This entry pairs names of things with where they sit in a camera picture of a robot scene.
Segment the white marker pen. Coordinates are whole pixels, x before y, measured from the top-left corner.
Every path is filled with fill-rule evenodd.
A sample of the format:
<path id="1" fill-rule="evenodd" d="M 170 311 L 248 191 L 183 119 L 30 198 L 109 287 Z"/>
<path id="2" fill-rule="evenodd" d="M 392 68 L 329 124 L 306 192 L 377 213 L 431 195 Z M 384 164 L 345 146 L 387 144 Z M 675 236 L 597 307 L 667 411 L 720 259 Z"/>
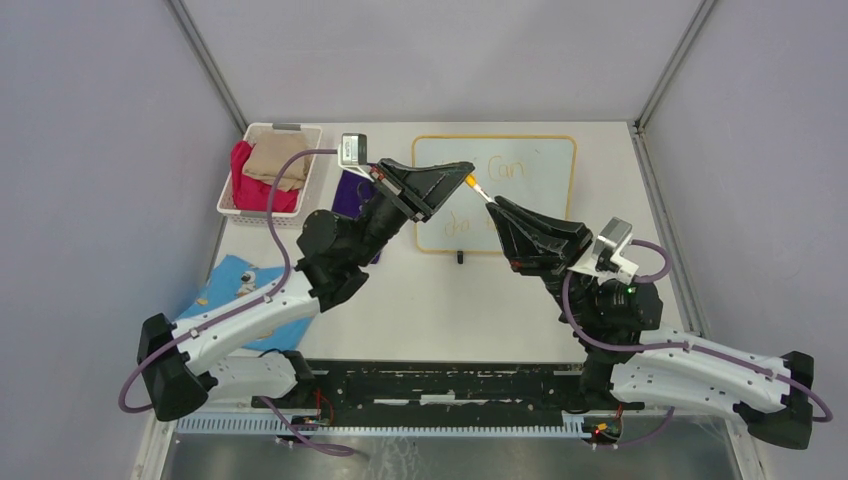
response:
<path id="1" fill-rule="evenodd" d="M 494 200 L 491 196 L 489 196 L 479 185 L 473 187 L 473 190 L 486 202 L 486 203 L 494 203 Z"/>

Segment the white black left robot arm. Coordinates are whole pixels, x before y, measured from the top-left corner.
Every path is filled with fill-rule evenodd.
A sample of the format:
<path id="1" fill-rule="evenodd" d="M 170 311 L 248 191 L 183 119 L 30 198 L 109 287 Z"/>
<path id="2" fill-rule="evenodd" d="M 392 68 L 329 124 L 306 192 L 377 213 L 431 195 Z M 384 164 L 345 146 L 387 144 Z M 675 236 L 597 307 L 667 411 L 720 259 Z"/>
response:
<path id="1" fill-rule="evenodd" d="M 142 377 L 158 420 L 183 418 L 229 394 L 306 405 L 314 381 L 293 361 L 262 367 L 250 358 L 232 370 L 224 359 L 263 333 L 350 300 L 369 279 L 366 267 L 401 228 L 430 220 L 475 169 L 468 161 L 410 167 L 390 158 L 337 164 L 374 189 L 357 217 L 318 209 L 297 239 L 301 259 L 285 256 L 282 275 L 266 286 L 201 315 L 171 322 L 157 314 L 143 323 L 132 375 Z"/>

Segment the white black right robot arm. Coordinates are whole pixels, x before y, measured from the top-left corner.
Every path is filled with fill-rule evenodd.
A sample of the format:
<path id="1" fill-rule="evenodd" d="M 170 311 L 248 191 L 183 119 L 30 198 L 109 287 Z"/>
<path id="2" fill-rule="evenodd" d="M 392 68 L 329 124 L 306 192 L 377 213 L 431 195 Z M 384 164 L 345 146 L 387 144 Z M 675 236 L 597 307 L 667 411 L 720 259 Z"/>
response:
<path id="1" fill-rule="evenodd" d="M 625 255 L 636 244 L 630 223 L 613 218 L 593 233 L 502 196 L 486 209 L 511 269 L 543 282 L 583 346 L 577 392 L 585 405 L 699 411 L 738 421 L 774 446 L 809 446 L 813 358 L 751 354 L 665 325 L 657 282 L 671 266 L 640 272 Z"/>

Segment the yellow framed whiteboard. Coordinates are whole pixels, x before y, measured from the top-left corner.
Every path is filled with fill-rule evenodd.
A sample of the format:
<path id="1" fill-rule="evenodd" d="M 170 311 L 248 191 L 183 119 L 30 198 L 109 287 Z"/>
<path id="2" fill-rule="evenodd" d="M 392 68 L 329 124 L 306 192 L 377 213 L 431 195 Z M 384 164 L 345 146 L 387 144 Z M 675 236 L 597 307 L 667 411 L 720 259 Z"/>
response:
<path id="1" fill-rule="evenodd" d="M 430 135 L 412 143 L 414 167 L 467 161 L 489 196 L 504 196 L 544 215 L 568 215 L 577 145 L 567 135 Z M 499 254 L 483 197 L 459 187 L 427 222 L 415 225 L 424 253 Z"/>

